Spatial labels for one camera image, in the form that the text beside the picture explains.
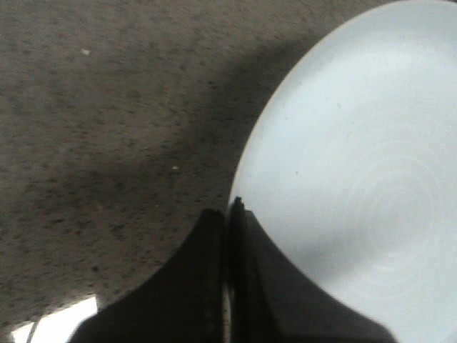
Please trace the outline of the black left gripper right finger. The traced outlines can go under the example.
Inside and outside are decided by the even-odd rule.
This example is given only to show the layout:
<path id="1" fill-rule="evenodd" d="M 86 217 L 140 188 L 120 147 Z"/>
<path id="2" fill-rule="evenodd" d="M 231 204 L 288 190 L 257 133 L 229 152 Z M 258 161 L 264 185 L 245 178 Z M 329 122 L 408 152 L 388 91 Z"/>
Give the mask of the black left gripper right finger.
<path id="1" fill-rule="evenodd" d="M 300 272 L 239 197 L 229 210 L 226 251 L 232 342 L 395 342 Z"/>

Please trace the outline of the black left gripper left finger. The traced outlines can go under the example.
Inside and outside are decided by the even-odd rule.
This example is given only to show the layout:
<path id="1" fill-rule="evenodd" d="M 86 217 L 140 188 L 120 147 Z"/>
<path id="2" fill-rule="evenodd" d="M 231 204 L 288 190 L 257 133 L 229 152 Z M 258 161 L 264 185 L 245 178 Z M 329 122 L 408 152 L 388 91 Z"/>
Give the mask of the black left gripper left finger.
<path id="1" fill-rule="evenodd" d="M 205 209 L 139 288 L 82 322 L 70 342 L 222 342 L 224 216 Z"/>

